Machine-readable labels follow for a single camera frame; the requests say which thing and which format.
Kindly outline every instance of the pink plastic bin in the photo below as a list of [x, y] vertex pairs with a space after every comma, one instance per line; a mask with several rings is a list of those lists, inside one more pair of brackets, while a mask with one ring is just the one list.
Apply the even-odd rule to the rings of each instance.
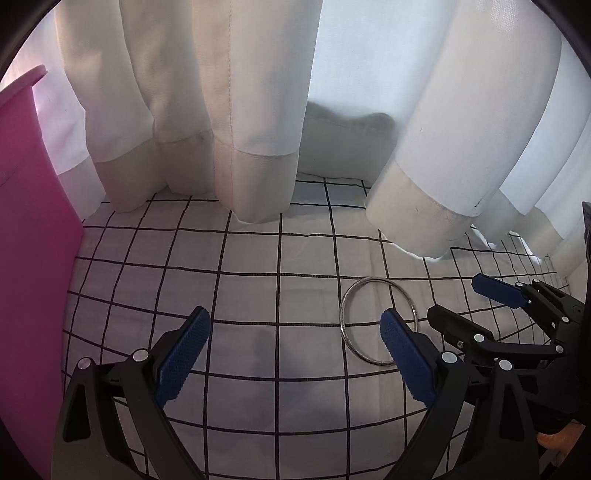
[[0, 418], [50, 479], [67, 289], [82, 225], [47, 155], [38, 66], [0, 92]]

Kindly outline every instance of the white fabric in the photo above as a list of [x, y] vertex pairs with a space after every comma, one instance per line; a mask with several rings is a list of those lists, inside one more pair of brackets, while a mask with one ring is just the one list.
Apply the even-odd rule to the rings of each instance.
[[576, 234], [591, 81], [528, 0], [64, 0], [55, 25], [3, 85], [47, 65], [56, 171], [90, 152], [117, 211], [213, 186], [258, 222], [288, 208], [299, 167], [375, 182], [369, 218], [421, 255], [472, 222], [538, 254]]
[[[525, 312], [493, 307], [460, 278], [482, 269], [489, 275], [519, 275], [504, 277], [507, 281], [539, 278], [562, 287], [561, 280], [547, 274], [550, 262], [538, 265], [533, 262], [537, 259], [519, 257], [524, 265], [517, 260], [520, 269], [515, 273], [517, 257], [504, 249], [486, 252], [487, 245], [472, 229], [453, 256], [424, 262], [379, 242], [377, 229], [358, 208], [365, 197], [361, 182], [327, 179], [325, 186], [317, 177], [302, 180], [295, 184], [294, 202], [330, 200], [349, 207], [291, 205], [281, 223], [275, 219], [244, 225], [219, 202], [187, 204], [188, 197], [165, 190], [133, 215], [113, 213], [111, 205], [103, 204], [85, 222], [83, 259], [76, 262], [69, 288], [64, 331], [66, 338], [69, 332], [72, 336], [63, 368], [70, 375], [83, 356], [97, 363], [121, 361], [138, 348], [153, 346], [163, 332], [178, 328], [196, 305], [210, 312], [215, 305], [212, 340], [178, 398], [165, 406], [188, 453], [202, 471], [207, 465], [211, 478], [272, 479], [276, 469], [285, 479], [345, 478], [347, 472], [352, 480], [386, 477], [419, 426], [424, 404], [410, 396], [397, 369], [369, 365], [343, 350], [335, 326], [339, 293], [353, 278], [388, 272], [392, 278], [405, 279], [397, 281], [413, 298], [421, 319], [436, 302], [463, 313], [495, 338], [520, 343], [547, 340]], [[327, 238], [331, 220], [339, 235], [349, 237]], [[178, 224], [181, 229], [167, 231]], [[189, 231], [220, 230], [225, 225], [226, 235]], [[525, 255], [520, 239], [504, 240], [511, 251]], [[86, 260], [95, 249], [94, 258]], [[118, 265], [126, 251], [133, 265]], [[164, 271], [158, 265], [167, 258]], [[217, 275], [220, 263], [223, 273]], [[335, 278], [337, 265], [340, 279]], [[394, 290], [393, 296], [402, 318], [410, 320], [412, 312], [400, 293]], [[109, 308], [112, 297], [116, 305]], [[391, 306], [388, 287], [369, 284], [350, 297], [346, 309], [347, 323], [356, 324], [348, 328], [350, 338], [380, 360], [389, 359], [389, 354], [377, 320]], [[281, 327], [276, 329], [274, 322]], [[439, 349], [454, 349], [443, 345], [441, 335], [426, 320], [420, 322], [419, 331]], [[101, 342], [105, 349], [96, 346]], [[207, 390], [206, 371], [211, 373]], [[200, 427], [204, 410], [206, 430]], [[119, 405], [118, 414], [129, 446], [142, 453], [129, 410]], [[468, 409], [460, 415], [456, 430], [463, 431], [469, 423]], [[353, 427], [349, 444], [348, 426]], [[277, 457], [269, 435], [275, 428], [281, 432]], [[461, 436], [452, 441], [449, 462], [444, 455], [438, 475], [453, 467], [462, 442]], [[144, 471], [145, 459], [134, 455]], [[153, 469], [150, 474], [156, 476]]]
[[0, 90], [41, 64], [45, 65], [47, 74], [35, 85], [33, 95], [43, 141], [59, 175], [84, 161], [88, 150], [84, 109], [64, 72], [53, 11], [41, 20], [21, 47], [0, 81]]
[[[256, 155], [295, 152], [322, 2], [194, 4], [197, 51], [207, 78], [204, 94], [216, 138]], [[212, 20], [219, 22], [217, 28]]]
[[591, 79], [563, 37], [544, 115], [501, 192], [522, 214], [538, 202], [568, 160], [591, 113]]
[[559, 275], [567, 277], [579, 267], [582, 261], [587, 263], [584, 233], [585, 225], [581, 215], [577, 225], [550, 254], [552, 264]]
[[[528, 0], [459, 1], [431, 79], [370, 194], [374, 225], [395, 231], [393, 241], [411, 252], [443, 254], [527, 145], [550, 96], [560, 49], [558, 29]], [[394, 188], [408, 185], [400, 175], [425, 197], [408, 202], [411, 187]], [[429, 200], [438, 207], [429, 208]], [[432, 222], [421, 224], [434, 228], [413, 231], [417, 214], [430, 215]], [[427, 243], [415, 251], [419, 238]]]
[[570, 294], [580, 301], [585, 301], [587, 296], [588, 268], [587, 261], [583, 261], [566, 279], [569, 284]]
[[590, 154], [591, 117], [564, 167], [536, 204], [562, 238], [583, 217], [581, 202], [591, 201]]
[[121, 16], [135, 80], [154, 116], [161, 168], [185, 194], [213, 189], [213, 137], [193, 47], [190, 0], [122, 0]]
[[194, 2], [215, 192], [245, 222], [289, 207], [320, 0]]
[[80, 220], [95, 213], [105, 199], [105, 189], [90, 157], [57, 178]]
[[190, 0], [121, 0], [125, 45], [159, 142], [209, 130], [192, 42]]
[[324, 0], [300, 171], [377, 179], [428, 81], [455, 5]]
[[154, 119], [135, 81], [119, 0], [63, 0], [56, 23], [66, 73], [86, 111], [92, 160], [114, 160], [152, 138]]

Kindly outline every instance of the silver ring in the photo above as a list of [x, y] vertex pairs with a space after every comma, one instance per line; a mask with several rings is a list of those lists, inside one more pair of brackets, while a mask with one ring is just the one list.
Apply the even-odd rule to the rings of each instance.
[[402, 296], [408, 302], [408, 305], [410, 306], [411, 310], [413, 311], [414, 331], [415, 332], [418, 332], [418, 314], [417, 314], [417, 308], [415, 307], [414, 302], [411, 299], [411, 297], [408, 295], [408, 293], [400, 285], [394, 283], [392, 280], [389, 280], [387, 278], [383, 278], [383, 277], [365, 277], [365, 278], [362, 278], [361, 280], [356, 281], [353, 285], [351, 285], [347, 289], [347, 291], [345, 292], [345, 295], [343, 295], [343, 299], [340, 301], [340, 305], [339, 305], [340, 334], [343, 336], [343, 340], [345, 341], [345, 344], [347, 345], [347, 347], [349, 347], [349, 350], [351, 350], [361, 360], [363, 360], [363, 361], [365, 361], [365, 362], [367, 362], [369, 364], [372, 364], [372, 365], [377, 365], [379, 367], [388, 367], [390, 365], [396, 365], [396, 362], [394, 360], [389, 360], [389, 361], [384, 361], [384, 362], [382, 362], [380, 360], [374, 360], [373, 358], [368, 357], [364, 353], [362, 353], [359, 350], [357, 350], [357, 348], [355, 347], [355, 345], [353, 345], [353, 343], [351, 343], [351, 340], [349, 340], [349, 337], [347, 335], [347, 331], [345, 329], [345, 305], [347, 303], [347, 299], [349, 298], [349, 295], [352, 294], [358, 288], [360, 288], [363, 285], [365, 285], [366, 283], [370, 283], [370, 282], [379, 282], [379, 283], [388, 284], [391, 287], [396, 288], [396, 290], [398, 290], [402, 294]]

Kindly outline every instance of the curtain fold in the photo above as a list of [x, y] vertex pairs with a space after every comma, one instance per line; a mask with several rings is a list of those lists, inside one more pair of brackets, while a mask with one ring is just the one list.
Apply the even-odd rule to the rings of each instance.
[[548, 105], [527, 147], [475, 225], [489, 242], [516, 228], [542, 198], [579, 140], [591, 113], [591, 79], [562, 38]]
[[154, 117], [135, 81], [119, 0], [63, 0], [57, 35], [68, 79], [86, 111], [86, 145], [113, 207], [144, 203], [166, 182]]
[[43, 141], [66, 195], [84, 219], [98, 208], [105, 190], [86, 148], [85, 112], [64, 71], [53, 11], [21, 47], [0, 81], [0, 90], [40, 64], [48, 73], [33, 94]]
[[591, 200], [591, 117], [569, 159], [517, 231], [532, 252], [548, 255], [583, 221], [582, 202]]
[[375, 182], [439, 56], [456, 0], [324, 0], [299, 170]]
[[190, 0], [121, 0], [135, 80], [154, 117], [166, 182], [175, 192], [213, 190], [213, 137], [193, 47]]
[[245, 222], [289, 207], [321, 0], [195, 0], [215, 192]]
[[412, 253], [443, 255], [525, 149], [560, 50], [560, 32], [530, 1], [460, 0], [405, 135], [369, 194], [369, 220]]
[[591, 79], [530, 0], [63, 0], [0, 87], [40, 63], [81, 218], [167, 184], [259, 222], [299, 170], [373, 183], [369, 220], [417, 255], [474, 223], [583, 261]]

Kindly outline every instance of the blue gripper pad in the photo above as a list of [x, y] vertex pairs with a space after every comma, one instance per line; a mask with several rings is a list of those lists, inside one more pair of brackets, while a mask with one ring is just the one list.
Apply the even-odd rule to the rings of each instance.
[[164, 408], [168, 400], [178, 397], [199, 353], [209, 339], [210, 329], [209, 314], [206, 309], [202, 309], [162, 362], [154, 395], [160, 408]]
[[413, 342], [411, 330], [398, 313], [386, 310], [379, 321], [379, 332], [413, 398], [431, 408], [437, 398], [433, 372]]
[[472, 279], [472, 290], [512, 309], [520, 309], [527, 305], [527, 299], [519, 287], [481, 273]]

